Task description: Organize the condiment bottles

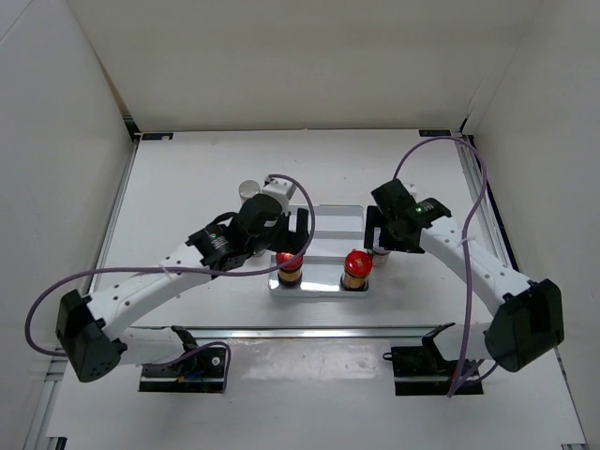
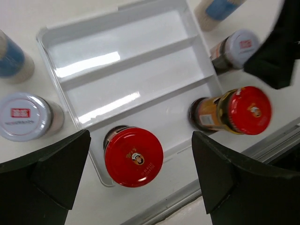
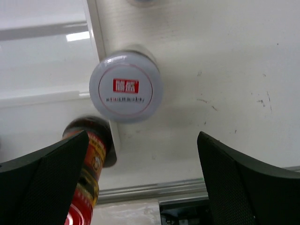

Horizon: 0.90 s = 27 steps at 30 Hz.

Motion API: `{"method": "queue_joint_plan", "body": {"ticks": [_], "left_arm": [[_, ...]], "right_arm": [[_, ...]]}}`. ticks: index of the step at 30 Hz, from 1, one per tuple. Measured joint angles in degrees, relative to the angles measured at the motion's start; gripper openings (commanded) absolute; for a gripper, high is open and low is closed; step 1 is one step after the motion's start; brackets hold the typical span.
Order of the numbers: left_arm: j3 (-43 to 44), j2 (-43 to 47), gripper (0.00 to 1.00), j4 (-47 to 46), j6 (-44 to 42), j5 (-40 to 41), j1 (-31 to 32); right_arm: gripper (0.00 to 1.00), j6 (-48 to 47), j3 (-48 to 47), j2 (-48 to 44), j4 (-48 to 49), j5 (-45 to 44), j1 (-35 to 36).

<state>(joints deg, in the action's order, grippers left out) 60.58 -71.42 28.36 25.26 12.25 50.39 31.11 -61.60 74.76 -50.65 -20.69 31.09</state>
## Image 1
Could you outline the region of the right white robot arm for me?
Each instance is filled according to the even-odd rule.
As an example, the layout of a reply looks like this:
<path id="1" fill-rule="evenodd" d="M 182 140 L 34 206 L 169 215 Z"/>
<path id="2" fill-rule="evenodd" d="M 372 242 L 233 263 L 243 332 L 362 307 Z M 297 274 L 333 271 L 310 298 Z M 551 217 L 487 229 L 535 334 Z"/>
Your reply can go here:
<path id="1" fill-rule="evenodd" d="M 367 209 L 368 249 L 429 254 L 444 263 L 479 298 L 491 322 L 444 325 L 424 337 L 421 363 L 441 375 L 459 358 L 492 360 L 517 372 L 564 340 L 560 288 L 534 281 L 505 265 L 475 241 L 462 238 L 451 212 L 434 199 L 412 203 L 400 213 Z"/>

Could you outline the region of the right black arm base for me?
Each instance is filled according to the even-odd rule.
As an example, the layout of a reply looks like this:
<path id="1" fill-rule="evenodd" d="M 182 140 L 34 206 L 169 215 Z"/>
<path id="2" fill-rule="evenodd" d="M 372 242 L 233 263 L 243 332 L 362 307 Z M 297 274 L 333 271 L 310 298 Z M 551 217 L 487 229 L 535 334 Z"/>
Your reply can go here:
<path id="1" fill-rule="evenodd" d="M 436 358 L 424 347 L 392 347 L 382 359 L 392 365 L 397 397 L 445 397 L 457 375 L 457 360 Z"/>

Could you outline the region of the tall silver-cap bottle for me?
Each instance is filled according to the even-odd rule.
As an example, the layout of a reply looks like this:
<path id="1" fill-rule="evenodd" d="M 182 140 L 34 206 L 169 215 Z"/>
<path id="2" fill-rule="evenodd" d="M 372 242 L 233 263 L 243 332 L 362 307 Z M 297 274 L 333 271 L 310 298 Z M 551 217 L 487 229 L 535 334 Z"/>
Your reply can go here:
<path id="1" fill-rule="evenodd" d="M 262 190 L 261 185 L 255 180 L 245 180 L 238 187 L 238 195 L 241 203 L 244 203 L 259 194 Z"/>
<path id="2" fill-rule="evenodd" d="M 417 198 L 417 189 L 414 184 L 405 184 L 404 187 L 411 194 L 411 196 L 416 199 Z"/>

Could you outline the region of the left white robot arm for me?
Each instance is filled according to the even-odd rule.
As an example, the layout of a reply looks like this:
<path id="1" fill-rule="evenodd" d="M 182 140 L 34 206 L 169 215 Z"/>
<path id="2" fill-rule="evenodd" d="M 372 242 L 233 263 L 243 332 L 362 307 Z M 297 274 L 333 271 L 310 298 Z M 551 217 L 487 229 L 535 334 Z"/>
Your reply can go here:
<path id="1" fill-rule="evenodd" d="M 257 194 L 238 212 L 216 217 L 157 265 L 102 292 L 73 290 L 60 300 L 56 335 L 78 380 L 94 382 L 120 365 L 166 366 L 176 375 L 195 368 L 191 336 L 182 327 L 134 330 L 141 317 L 174 297 L 218 277 L 241 277 L 255 252 L 298 255 L 314 234 L 313 208 L 289 212 Z"/>

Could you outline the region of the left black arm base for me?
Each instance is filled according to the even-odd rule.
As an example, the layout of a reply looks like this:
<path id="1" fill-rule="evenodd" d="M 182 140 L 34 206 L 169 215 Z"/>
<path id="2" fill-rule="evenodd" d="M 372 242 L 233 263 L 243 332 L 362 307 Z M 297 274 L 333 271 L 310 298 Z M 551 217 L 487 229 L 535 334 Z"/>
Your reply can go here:
<path id="1" fill-rule="evenodd" d="M 213 341 L 170 366 L 143 366 L 138 391 L 165 394 L 224 394 L 232 359 L 230 345 Z"/>

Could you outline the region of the red-cap bottle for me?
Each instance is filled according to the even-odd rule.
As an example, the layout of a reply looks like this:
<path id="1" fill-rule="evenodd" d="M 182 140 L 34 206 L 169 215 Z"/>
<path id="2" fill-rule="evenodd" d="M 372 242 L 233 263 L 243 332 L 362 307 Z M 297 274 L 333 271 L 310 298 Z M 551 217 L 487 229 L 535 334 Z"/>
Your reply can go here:
<path id="1" fill-rule="evenodd" d="M 277 271 L 277 279 L 281 285 L 288 288 L 297 287 L 302 281 L 303 257 L 291 253 L 278 252 L 277 265 L 282 267 Z"/>
<path id="2" fill-rule="evenodd" d="M 372 268 L 372 259 L 365 251 L 358 249 L 350 251 L 344 260 L 340 278 L 342 289 L 351 292 L 365 291 Z"/>

